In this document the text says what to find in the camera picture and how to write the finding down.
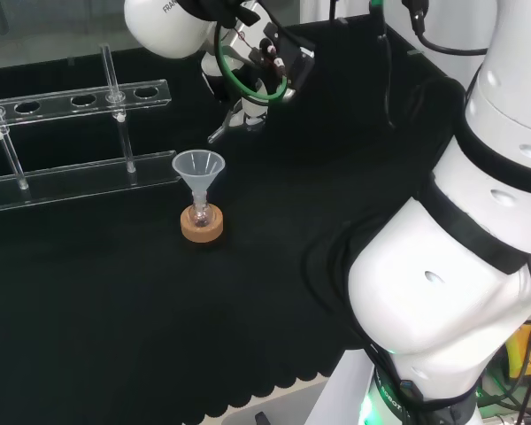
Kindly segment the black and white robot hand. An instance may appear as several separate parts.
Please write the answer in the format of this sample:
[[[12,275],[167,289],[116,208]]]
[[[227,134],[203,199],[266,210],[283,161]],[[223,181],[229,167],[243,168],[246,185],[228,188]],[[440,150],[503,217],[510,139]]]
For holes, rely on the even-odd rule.
[[[216,38],[213,53],[206,53],[201,62],[202,76],[215,99],[229,104],[226,118],[220,127],[208,137],[209,143],[215,143],[227,131],[246,128],[254,131],[261,128],[272,104],[281,102],[289,89],[289,80],[281,58],[268,57],[260,50],[252,48],[250,53],[258,58],[258,64],[275,74],[274,92],[267,91],[266,84],[256,79],[254,85],[239,76],[244,71],[244,63],[231,57],[225,51],[223,42]]]

